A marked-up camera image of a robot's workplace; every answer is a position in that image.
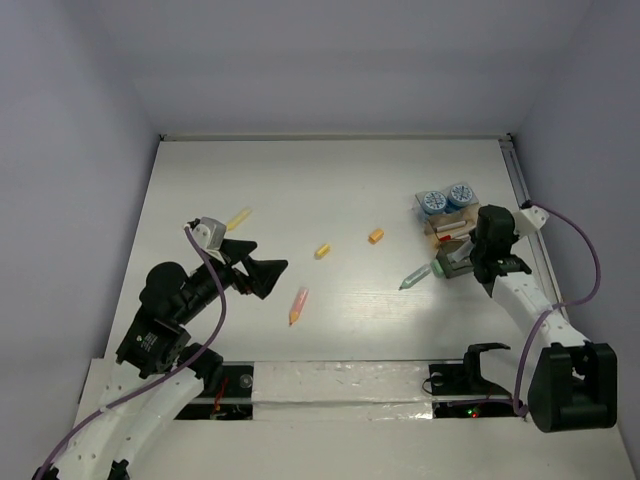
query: yellow marker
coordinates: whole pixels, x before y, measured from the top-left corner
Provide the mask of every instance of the yellow marker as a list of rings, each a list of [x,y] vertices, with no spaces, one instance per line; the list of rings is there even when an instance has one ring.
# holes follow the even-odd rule
[[[293,301],[293,306],[289,311],[289,326],[296,323],[300,318],[300,313],[302,312],[302,308],[304,307],[304,302],[307,301],[308,295],[309,289],[306,287],[300,287],[300,290],[298,290],[298,295],[296,295],[296,299]]]
[[[231,230],[236,228],[238,225],[244,222],[249,215],[251,215],[251,209],[249,207],[243,209],[238,215],[233,217],[229,221],[229,223],[227,223],[227,231],[230,232]]]
[[[329,253],[329,250],[331,250],[331,247],[329,246],[328,243],[325,243],[323,246],[321,246],[318,250],[316,250],[315,253],[315,257],[320,260],[322,257],[324,257],[327,253]]]
[[[384,237],[384,230],[382,230],[381,228],[378,228],[373,232],[371,232],[371,234],[369,234],[369,243],[371,245],[375,245],[380,240],[382,240],[382,237]]]

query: white table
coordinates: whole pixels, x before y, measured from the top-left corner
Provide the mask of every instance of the white table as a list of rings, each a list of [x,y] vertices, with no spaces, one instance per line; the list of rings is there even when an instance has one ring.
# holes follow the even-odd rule
[[[517,208],[495,140],[162,143],[107,358],[131,324],[148,271],[167,260],[187,271],[200,264],[181,226],[203,215],[227,221],[250,206],[252,215],[229,236],[257,241],[257,259],[290,264],[265,301],[228,291],[227,323],[214,345],[225,360],[460,358],[469,344],[498,341],[514,347],[515,362],[522,336],[472,276],[428,277],[397,290],[433,255],[410,212],[413,194],[461,180],[482,203]],[[372,246],[375,228],[385,237]],[[325,242],[331,253],[314,260]],[[528,242],[515,253],[539,275]],[[301,285],[309,299],[289,327]],[[206,339],[218,314],[214,302],[188,325],[194,340]],[[95,407],[109,361],[94,362],[79,417]],[[406,385],[415,383],[411,375]],[[380,380],[381,391],[385,385],[396,391]],[[284,396],[295,398],[294,390]],[[544,435],[517,419],[369,421],[376,411],[308,407],[247,422],[172,422],[138,480],[633,478],[616,428]]]

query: cable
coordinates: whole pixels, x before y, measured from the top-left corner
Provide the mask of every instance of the cable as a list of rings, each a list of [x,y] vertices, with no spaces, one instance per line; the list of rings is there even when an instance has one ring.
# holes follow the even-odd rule
[[[593,245],[593,242],[591,241],[589,236],[586,234],[586,232],[582,230],[582,228],[580,228],[580,226],[578,226],[578,224],[576,224],[573,220],[571,220],[570,218],[568,218],[567,216],[563,215],[560,212],[557,212],[538,202],[531,202],[531,205],[542,208],[543,210],[546,210],[554,217],[558,217],[560,220],[563,220],[565,223],[568,223],[571,227],[573,227],[573,229],[576,232],[580,234],[580,236],[584,239],[585,243],[587,244],[587,247],[591,252],[591,256],[593,257],[593,263],[596,269],[596,279],[593,284],[593,288],[591,289],[591,291],[587,296],[579,300],[556,303],[555,305],[552,305],[551,310],[545,310],[544,312],[542,312],[542,314],[540,314],[540,316],[538,317],[538,320],[536,320],[536,323],[533,324],[533,327],[531,328],[531,332],[529,332],[529,336],[527,337],[524,347],[522,348],[522,354],[520,355],[520,362],[518,363],[518,373],[516,374],[516,384],[513,389],[512,399],[507,400],[502,398],[497,398],[497,399],[487,398],[484,400],[484,402],[510,403],[513,406],[513,412],[519,417],[525,417],[529,412],[529,407],[525,405],[524,402],[520,401],[520,390],[522,388],[522,379],[524,377],[524,368],[527,363],[527,356],[529,355],[529,350],[531,350],[531,346],[533,345],[533,340],[536,334],[538,333],[538,331],[540,330],[540,327],[542,327],[542,324],[544,323],[544,321],[554,311],[564,307],[575,307],[578,305],[584,305],[585,303],[591,301],[593,297],[596,296],[596,293],[598,293],[598,290],[600,290],[600,281],[602,279],[602,270],[600,268],[600,258],[598,257],[598,253],[596,252],[596,248]],[[460,401],[450,402],[449,405],[469,405],[471,403],[478,403],[478,401],[477,400],[475,401],[460,400]]]
[[[157,387],[158,385],[160,385],[160,384],[166,382],[167,380],[171,379],[172,377],[176,376],[178,373],[183,371],[185,368],[188,368],[204,352],[206,352],[207,349],[209,348],[209,346],[213,343],[213,341],[216,339],[216,337],[220,333],[220,330],[222,329],[222,325],[224,325],[224,321],[225,321],[225,319],[227,317],[227,298],[225,297],[225,294],[224,294],[224,287],[222,286],[222,283],[220,282],[220,278],[218,277],[218,274],[214,270],[213,265],[211,265],[211,262],[209,261],[209,256],[200,248],[200,246],[198,246],[198,244],[194,240],[193,235],[191,234],[191,229],[188,226],[185,226],[184,232],[187,235],[187,239],[189,240],[189,243],[194,248],[196,253],[200,256],[200,258],[204,262],[205,266],[207,267],[207,270],[211,274],[211,278],[213,278],[213,282],[216,284],[216,288],[218,289],[218,294],[220,296],[221,311],[220,311],[220,319],[218,320],[218,324],[216,325],[215,330],[213,331],[211,336],[207,339],[207,341],[202,344],[202,347],[200,347],[200,349],[196,353],[194,353],[191,357],[189,357],[189,359],[186,360],[183,364],[179,365],[178,367],[176,367],[171,372],[167,373],[166,375],[163,375],[162,377],[158,378],[157,380],[154,380],[153,382],[149,383],[148,385],[145,385],[144,387],[141,387],[138,390],[135,390],[134,392],[129,393],[128,395],[124,395],[123,397],[120,397],[117,400],[114,400],[113,402],[107,404],[107,406],[105,408],[96,410],[91,415],[89,415],[87,418],[82,420],[78,425],[73,427],[71,429],[71,431],[69,433],[67,433],[67,435],[65,435],[64,438],[62,440],[60,440],[60,442],[55,446],[53,451],[49,454],[47,459],[42,464],[42,467],[40,467],[38,469],[38,473],[36,474],[36,476],[34,477],[33,480],[42,480],[42,478],[44,477],[44,474],[47,472],[47,470],[49,469],[49,466],[51,466],[51,464],[53,463],[55,458],[58,456],[60,451],[69,443],[69,441],[80,430],[82,430],[84,427],[86,427],[92,421],[94,421],[96,418],[98,418],[100,415],[102,415],[102,413],[103,413],[103,411],[105,409],[106,410],[111,410],[113,408],[116,408],[116,407],[122,405],[123,403],[128,402],[129,400],[132,400],[132,399],[134,399],[136,397],[139,397],[140,395],[142,395],[144,393],[147,393],[149,390],[152,390],[153,388]]]

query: gray wall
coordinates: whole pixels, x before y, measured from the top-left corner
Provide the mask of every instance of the gray wall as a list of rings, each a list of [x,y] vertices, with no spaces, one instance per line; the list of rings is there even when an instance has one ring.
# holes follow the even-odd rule
[[[566,60],[518,130],[531,196],[589,232],[602,260],[600,294],[570,312],[592,340],[609,342],[620,368],[620,425],[640,468],[640,2],[599,0]],[[553,222],[545,239],[564,295],[589,290],[593,265],[579,237]]]
[[[500,132],[590,0],[91,0],[163,133]]]
[[[103,353],[157,135],[82,0],[0,2],[0,476],[31,478]]]

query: blue and white round object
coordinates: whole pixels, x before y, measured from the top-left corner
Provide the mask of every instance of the blue and white round object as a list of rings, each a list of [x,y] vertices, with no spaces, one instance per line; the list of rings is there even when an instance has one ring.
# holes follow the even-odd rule
[[[454,210],[460,210],[461,208],[471,205],[473,201],[473,190],[467,185],[454,185],[449,191],[447,200],[449,200],[450,207]]]
[[[447,207],[447,197],[443,193],[433,191],[424,194],[422,199],[422,208],[429,215],[443,213]]]

